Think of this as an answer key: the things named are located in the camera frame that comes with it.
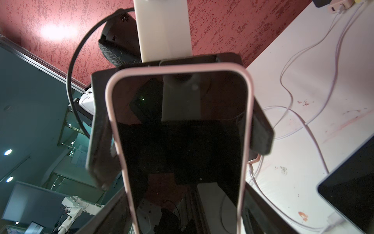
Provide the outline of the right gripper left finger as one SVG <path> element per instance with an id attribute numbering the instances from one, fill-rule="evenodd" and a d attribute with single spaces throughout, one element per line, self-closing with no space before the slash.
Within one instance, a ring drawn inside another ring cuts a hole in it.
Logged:
<path id="1" fill-rule="evenodd" d="M 77 234 L 128 234 L 131 227 L 128 198 L 122 189 Z"/>

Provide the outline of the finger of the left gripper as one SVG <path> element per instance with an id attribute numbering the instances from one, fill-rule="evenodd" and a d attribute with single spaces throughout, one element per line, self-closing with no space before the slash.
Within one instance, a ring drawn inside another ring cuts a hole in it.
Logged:
<path id="1" fill-rule="evenodd" d="M 105 101 L 105 89 L 117 68 L 94 72 L 91 75 L 94 115 L 89 139 L 86 170 L 99 189 L 108 190 L 121 172 L 121 165 L 112 145 L 113 132 Z"/>
<path id="2" fill-rule="evenodd" d="M 235 53 L 217 54 L 216 61 L 232 62 L 243 66 L 241 56 Z M 268 155 L 271 152 L 273 137 L 274 130 L 256 98 L 254 98 L 250 149 L 260 155 Z"/>

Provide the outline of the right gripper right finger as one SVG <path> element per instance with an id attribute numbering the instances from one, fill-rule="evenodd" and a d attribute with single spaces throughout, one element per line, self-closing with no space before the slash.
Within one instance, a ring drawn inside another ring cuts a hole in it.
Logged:
<path id="1" fill-rule="evenodd" d="M 242 219 L 247 234 L 297 233 L 249 184 L 245 185 Z"/>

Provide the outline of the pink case phone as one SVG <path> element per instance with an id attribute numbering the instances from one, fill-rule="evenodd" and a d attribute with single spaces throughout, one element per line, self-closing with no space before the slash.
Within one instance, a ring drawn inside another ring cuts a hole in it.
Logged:
<path id="1" fill-rule="evenodd" d="M 221 214 L 240 233 L 254 107 L 244 67 L 123 69 L 105 101 L 134 233 L 211 233 Z"/>

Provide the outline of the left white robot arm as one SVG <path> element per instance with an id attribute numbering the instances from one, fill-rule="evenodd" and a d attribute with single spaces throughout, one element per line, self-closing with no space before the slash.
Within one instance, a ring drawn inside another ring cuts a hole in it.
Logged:
<path id="1" fill-rule="evenodd" d="M 268 119 L 254 97 L 253 80 L 235 53 L 221 53 L 209 56 L 194 56 L 192 54 L 188 4 L 186 1 L 135 1 L 131 9 L 119 9 L 98 22 L 84 36 L 75 50 L 66 76 L 66 90 L 72 111 L 78 122 L 81 122 L 82 112 L 73 101 L 71 83 L 72 73 L 78 55 L 91 34 L 100 26 L 127 19 L 130 12 L 135 13 L 135 21 L 120 30 L 127 37 L 138 39 L 131 43 L 132 49 L 138 50 L 134 55 L 130 49 L 114 44 L 116 52 L 124 52 L 128 63 L 120 69 L 140 71 L 142 68 L 149 72 L 187 71 L 198 68 L 201 72 L 228 70 L 241 75 L 249 90 L 247 115 L 244 134 L 244 155 L 256 153 L 258 156 L 267 155 L 271 151 L 274 132 Z M 115 177 L 121 171 L 120 160 L 115 147 L 112 145 L 113 131 L 110 124 L 105 92 L 110 77 L 99 71 L 92 76 L 93 119 L 92 131 L 87 133 L 89 150 L 86 169 L 94 179 L 98 188 L 108 189 Z"/>

